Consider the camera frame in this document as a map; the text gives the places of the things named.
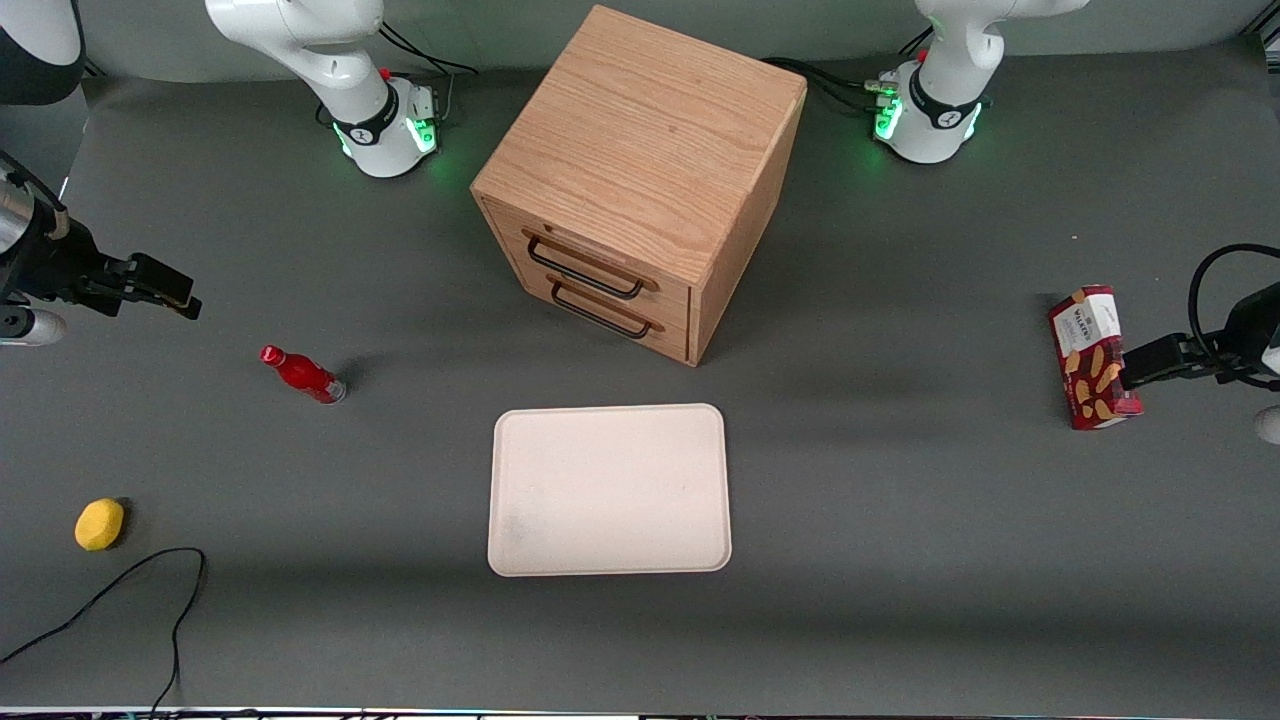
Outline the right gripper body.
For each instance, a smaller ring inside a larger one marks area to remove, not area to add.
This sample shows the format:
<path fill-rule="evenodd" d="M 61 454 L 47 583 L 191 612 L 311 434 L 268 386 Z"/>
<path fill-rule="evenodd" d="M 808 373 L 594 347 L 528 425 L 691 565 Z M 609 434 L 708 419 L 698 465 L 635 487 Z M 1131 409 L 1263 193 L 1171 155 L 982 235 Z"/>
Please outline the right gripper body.
<path fill-rule="evenodd" d="M 35 300 L 118 316 L 123 299 L 119 278 L 113 274 L 115 264 L 118 260 L 100 252 L 83 228 L 61 240 L 41 231 L 19 240 L 3 254 L 3 345 L 42 347 L 65 336 L 64 318 L 33 306 Z"/>

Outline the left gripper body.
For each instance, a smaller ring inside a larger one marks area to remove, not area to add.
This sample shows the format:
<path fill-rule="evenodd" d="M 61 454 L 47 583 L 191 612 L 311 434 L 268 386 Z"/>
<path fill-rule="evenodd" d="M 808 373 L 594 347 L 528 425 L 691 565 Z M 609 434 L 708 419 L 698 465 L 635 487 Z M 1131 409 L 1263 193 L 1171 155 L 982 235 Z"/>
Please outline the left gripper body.
<path fill-rule="evenodd" d="M 1256 291 L 1235 304 L 1220 331 L 1203 332 L 1199 318 L 1201 287 L 1192 284 L 1192 337 L 1204 354 L 1204 363 L 1219 369 L 1212 375 L 1217 383 L 1239 383 L 1272 395 L 1279 392 L 1277 284 Z"/>

